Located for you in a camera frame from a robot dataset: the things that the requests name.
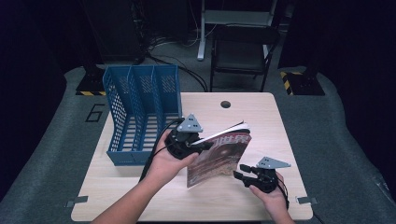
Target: blue plastic file organizer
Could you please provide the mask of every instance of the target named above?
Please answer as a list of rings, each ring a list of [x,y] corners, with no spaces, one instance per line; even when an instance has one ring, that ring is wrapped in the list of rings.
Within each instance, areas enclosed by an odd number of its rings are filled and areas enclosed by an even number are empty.
[[[109,66],[103,83],[114,121],[107,155],[116,166],[144,165],[162,129],[181,118],[177,66]]]

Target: yellow and black tape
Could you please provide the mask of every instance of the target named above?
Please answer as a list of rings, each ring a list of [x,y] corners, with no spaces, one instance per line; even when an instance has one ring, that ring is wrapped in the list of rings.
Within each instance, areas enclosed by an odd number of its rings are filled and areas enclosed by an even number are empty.
[[[106,95],[106,92],[105,91],[76,91],[76,95],[87,95],[87,96]]]
[[[280,76],[282,77],[283,84],[285,85],[286,92],[288,95],[294,95],[293,90],[291,89],[291,85],[288,80],[288,74],[294,74],[294,75],[302,75],[300,72],[280,72]]]

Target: black chair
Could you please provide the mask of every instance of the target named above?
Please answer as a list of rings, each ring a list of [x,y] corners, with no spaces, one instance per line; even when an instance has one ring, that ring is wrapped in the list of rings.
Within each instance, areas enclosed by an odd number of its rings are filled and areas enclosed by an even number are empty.
[[[226,24],[218,27],[213,34],[209,90],[212,91],[215,73],[228,73],[253,75],[254,79],[263,76],[260,87],[263,91],[279,38],[279,32],[271,26]]]

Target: person's arm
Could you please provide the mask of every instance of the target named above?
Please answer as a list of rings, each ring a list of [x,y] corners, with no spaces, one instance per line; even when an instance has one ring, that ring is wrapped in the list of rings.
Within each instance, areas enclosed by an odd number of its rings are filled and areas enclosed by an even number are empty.
[[[276,172],[277,177],[281,180],[279,181],[279,186],[283,186],[283,176]],[[276,188],[271,193],[264,193],[253,185],[249,186],[251,192],[256,195],[264,203],[265,209],[270,214],[272,220],[276,224],[293,224],[294,221],[291,218],[288,209],[286,208],[286,200],[283,196],[282,191]]]
[[[168,134],[169,132],[163,134],[156,151],[165,147],[164,140]],[[145,178],[108,207],[92,223],[136,223],[151,198],[197,157],[198,153],[194,153],[180,161],[165,148],[153,158]]]

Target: book cover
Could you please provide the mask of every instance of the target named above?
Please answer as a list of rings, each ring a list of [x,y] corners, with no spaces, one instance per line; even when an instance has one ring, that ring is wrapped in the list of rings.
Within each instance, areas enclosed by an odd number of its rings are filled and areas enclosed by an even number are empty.
[[[204,150],[194,163],[188,166],[187,187],[190,188],[216,175],[232,175],[250,140],[248,125],[242,122],[197,141],[211,142],[213,146],[209,150]]]

